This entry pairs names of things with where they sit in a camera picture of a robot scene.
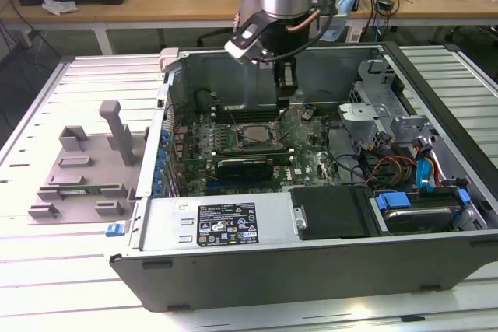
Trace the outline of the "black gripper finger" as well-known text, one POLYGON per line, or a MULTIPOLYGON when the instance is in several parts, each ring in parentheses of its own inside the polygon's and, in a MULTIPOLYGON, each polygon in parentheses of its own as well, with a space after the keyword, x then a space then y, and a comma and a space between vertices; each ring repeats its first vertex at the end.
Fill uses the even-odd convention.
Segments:
POLYGON ((274 73, 276 92, 276 106, 279 109, 289 106, 290 98, 298 89, 298 81, 293 71, 281 71, 274 73))

